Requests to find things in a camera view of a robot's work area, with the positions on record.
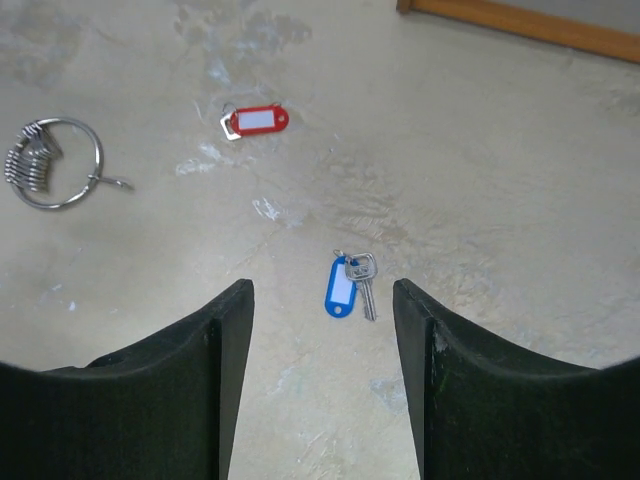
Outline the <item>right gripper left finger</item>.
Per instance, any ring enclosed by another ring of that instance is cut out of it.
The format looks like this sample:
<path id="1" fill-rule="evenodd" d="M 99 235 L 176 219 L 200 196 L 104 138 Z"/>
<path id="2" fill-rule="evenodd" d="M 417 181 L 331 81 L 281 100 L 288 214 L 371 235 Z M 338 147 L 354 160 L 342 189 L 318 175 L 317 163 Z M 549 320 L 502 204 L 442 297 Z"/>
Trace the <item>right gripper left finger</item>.
<path id="1" fill-rule="evenodd" d="M 254 319 L 233 283 L 83 368 L 1 367 L 5 479 L 224 479 Z"/>

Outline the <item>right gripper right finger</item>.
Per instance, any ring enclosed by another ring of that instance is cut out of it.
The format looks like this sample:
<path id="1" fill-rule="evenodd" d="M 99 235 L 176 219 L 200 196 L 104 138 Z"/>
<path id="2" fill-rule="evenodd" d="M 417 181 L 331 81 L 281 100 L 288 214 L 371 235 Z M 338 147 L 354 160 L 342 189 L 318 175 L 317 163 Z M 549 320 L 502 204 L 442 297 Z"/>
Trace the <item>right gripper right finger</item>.
<path id="1" fill-rule="evenodd" d="M 639 362 L 603 369 L 520 347 L 402 279 L 393 315 L 424 479 L 635 479 Z"/>

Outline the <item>blue capped key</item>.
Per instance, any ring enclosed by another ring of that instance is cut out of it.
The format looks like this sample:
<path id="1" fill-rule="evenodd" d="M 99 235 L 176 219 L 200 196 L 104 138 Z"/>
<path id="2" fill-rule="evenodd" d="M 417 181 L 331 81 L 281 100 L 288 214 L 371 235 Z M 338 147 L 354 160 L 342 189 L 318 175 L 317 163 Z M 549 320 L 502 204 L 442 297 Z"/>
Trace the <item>blue capped key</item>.
<path id="1" fill-rule="evenodd" d="M 325 294 L 325 311 L 334 318 L 345 318 L 352 313 L 356 296 L 360 294 L 364 317 L 374 322 L 377 310 L 373 280 L 378 273 L 374 255 L 370 252 L 347 254 L 336 249 L 334 256 Z"/>

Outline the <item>large silver keyring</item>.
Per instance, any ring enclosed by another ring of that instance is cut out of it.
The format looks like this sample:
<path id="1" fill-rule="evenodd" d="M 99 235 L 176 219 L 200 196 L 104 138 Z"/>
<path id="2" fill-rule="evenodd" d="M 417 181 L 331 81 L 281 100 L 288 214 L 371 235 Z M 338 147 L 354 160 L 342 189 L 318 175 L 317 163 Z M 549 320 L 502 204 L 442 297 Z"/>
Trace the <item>large silver keyring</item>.
<path id="1" fill-rule="evenodd" d="M 100 185 L 108 185 L 126 193 L 134 191 L 130 180 L 105 174 L 105 148 L 89 125 L 70 117 L 49 117 L 26 124 L 32 122 L 39 123 L 54 136 L 63 151 L 63 157 L 55 160 L 51 166 L 47 193 L 23 190 L 7 183 L 4 177 L 24 204 L 45 212 L 63 211 L 86 200 Z"/>

